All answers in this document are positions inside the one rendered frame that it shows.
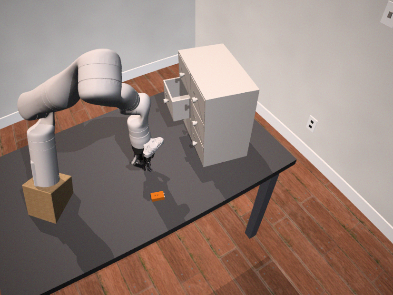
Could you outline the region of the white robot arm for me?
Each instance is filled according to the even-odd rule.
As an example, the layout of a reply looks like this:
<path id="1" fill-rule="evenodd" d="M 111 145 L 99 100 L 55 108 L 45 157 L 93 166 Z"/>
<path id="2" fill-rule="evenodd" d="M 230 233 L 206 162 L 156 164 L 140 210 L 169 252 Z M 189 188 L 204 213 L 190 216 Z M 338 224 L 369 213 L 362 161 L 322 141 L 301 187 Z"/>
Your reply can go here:
<path id="1" fill-rule="evenodd" d="M 117 107 L 120 114 L 131 115 L 127 120 L 130 142 L 135 148 L 144 148 L 144 157 L 151 157 L 164 144 L 161 137 L 151 138 L 149 95 L 121 83 L 120 56 L 110 49 L 95 49 L 32 91 L 20 95 L 19 114 L 25 120 L 39 119 L 27 131 L 35 187 L 50 187 L 59 182 L 55 112 L 74 106 L 79 99 L 89 104 Z"/>

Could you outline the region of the white small chest of drawers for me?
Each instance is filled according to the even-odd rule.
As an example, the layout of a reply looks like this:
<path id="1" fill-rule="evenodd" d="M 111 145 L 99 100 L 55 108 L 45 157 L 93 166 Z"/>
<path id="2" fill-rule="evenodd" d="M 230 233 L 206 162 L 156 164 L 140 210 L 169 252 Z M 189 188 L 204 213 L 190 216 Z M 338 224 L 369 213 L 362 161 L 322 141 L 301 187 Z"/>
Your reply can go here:
<path id="1" fill-rule="evenodd" d="M 205 99 L 203 167 L 247 156 L 260 89 L 224 44 L 179 55 Z"/>

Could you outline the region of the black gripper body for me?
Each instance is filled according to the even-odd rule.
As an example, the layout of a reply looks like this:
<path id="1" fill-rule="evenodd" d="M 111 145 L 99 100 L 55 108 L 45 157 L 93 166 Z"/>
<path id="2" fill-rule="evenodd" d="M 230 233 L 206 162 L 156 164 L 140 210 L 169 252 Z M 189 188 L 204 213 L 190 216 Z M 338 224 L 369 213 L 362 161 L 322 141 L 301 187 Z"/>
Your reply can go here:
<path id="1" fill-rule="evenodd" d="M 132 146 L 132 145 L 131 145 L 131 146 Z M 135 147 L 132 146 L 132 149 L 133 149 L 133 151 L 134 151 L 134 157 L 135 157 L 135 155 L 136 155 L 136 159 L 138 159 L 138 160 L 143 160 L 142 155 L 143 155 L 144 148 L 138 149 L 138 148 L 135 148 Z"/>

